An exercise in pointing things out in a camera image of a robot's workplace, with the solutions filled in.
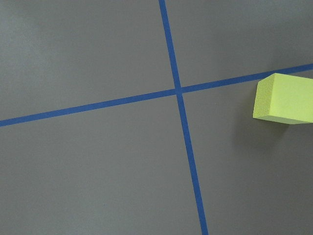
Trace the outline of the yellow foam block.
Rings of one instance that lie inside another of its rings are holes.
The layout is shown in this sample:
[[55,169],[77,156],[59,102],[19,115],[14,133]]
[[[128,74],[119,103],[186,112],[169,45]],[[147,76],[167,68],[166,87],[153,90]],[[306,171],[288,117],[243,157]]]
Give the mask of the yellow foam block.
[[313,80],[274,73],[257,84],[252,117],[284,124],[313,122]]

